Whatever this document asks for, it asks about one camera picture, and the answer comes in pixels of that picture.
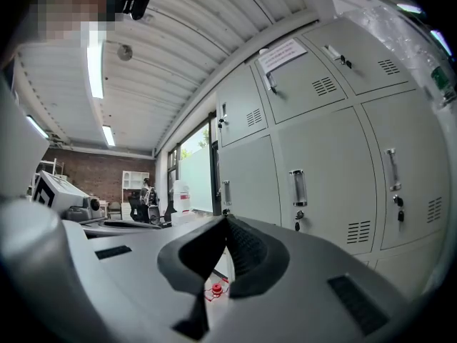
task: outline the white ceiling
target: white ceiling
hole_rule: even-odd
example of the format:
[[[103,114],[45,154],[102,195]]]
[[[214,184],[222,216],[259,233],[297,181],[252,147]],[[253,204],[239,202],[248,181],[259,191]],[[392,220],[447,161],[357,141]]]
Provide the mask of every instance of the white ceiling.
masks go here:
[[[151,0],[144,18],[116,22],[104,45],[104,99],[88,90],[81,43],[25,46],[16,75],[25,110],[68,145],[151,153],[184,104],[224,60],[310,0]],[[117,56],[128,44],[130,61]]]

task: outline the locker door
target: locker door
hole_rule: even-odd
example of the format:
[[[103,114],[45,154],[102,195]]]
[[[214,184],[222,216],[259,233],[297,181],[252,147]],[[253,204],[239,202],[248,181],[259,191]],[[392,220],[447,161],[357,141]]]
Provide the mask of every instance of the locker door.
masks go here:
[[[270,136],[223,150],[222,208],[235,216],[281,226],[278,179]]]
[[[292,187],[291,208],[303,211],[301,232],[327,239],[352,254],[371,251],[376,185],[363,129],[353,108],[286,127],[279,132]],[[303,170],[300,175],[289,172]],[[303,187],[307,205],[295,207]]]
[[[441,239],[394,257],[379,259],[375,270],[408,300],[418,297],[438,261]]]
[[[406,69],[397,58],[377,38],[348,19],[339,19],[304,36],[327,56],[324,46],[331,46],[353,64],[350,69],[340,60],[331,59],[356,94],[408,81]]]
[[[265,113],[251,67],[238,68],[224,79],[216,95],[222,146],[266,128]]]
[[[308,52],[271,72],[277,94],[266,87],[263,69],[256,61],[276,123],[346,98],[321,60],[308,47],[305,49]]]
[[[420,239],[446,224],[449,168],[441,128],[417,91],[363,104],[373,127],[386,176],[386,225],[382,249]],[[395,149],[394,154],[387,154]],[[400,189],[390,190],[396,183]],[[398,220],[403,200],[404,221]]]

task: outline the camera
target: camera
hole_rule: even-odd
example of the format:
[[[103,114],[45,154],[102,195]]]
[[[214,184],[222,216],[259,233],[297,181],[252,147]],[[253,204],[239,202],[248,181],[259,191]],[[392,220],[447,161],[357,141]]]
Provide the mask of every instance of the camera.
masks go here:
[[[130,14],[133,20],[143,18],[148,7],[149,0],[123,0],[124,14]]]

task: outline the ventilation slot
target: ventilation slot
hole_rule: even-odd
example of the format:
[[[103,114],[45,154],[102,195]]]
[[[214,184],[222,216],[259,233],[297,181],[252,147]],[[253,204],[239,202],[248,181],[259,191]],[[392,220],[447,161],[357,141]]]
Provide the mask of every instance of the ventilation slot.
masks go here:
[[[427,223],[441,218],[441,197],[428,203]]]
[[[367,242],[370,237],[370,221],[354,222],[348,226],[347,244]]]
[[[391,60],[378,61],[378,64],[383,68],[383,70],[388,74],[398,74],[400,70],[397,69]]]
[[[259,123],[262,120],[260,109],[256,109],[255,111],[247,114],[246,118],[248,119],[248,126],[252,126],[255,123]]]
[[[260,109],[256,109],[254,112],[254,120],[256,123],[260,122],[262,120],[262,116],[260,114]]]
[[[248,119],[248,126],[252,126],[254,122],[254,115],[252,113],[249,113],[246,118]]]
[[[129,253],[129,252],[131,252],[131,249],[126,245],[122,245],[121,247],[115,247],[115,248],[110,248],[110,249],[105,249],[105,250],[98,250],[97,252],[95,252],[95,254],[97,255],[97,257],[99,259],[106,259],[106,258],[116,257],[118,255]]]
[[[388,322],[388,317],[347,276],[327,282],[364,335],[375,332]]]
[[[335,84],[328,77],[315,81],[313,86],[319,96],[336,90]]]

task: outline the backpack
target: backpack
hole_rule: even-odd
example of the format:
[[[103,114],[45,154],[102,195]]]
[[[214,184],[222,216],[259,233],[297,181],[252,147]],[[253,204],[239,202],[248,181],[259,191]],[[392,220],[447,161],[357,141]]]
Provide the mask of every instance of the backpack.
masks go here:
[[[146,206],[157,206],[157,192],[154,187],[150,187],[144,196],[144,203]]]

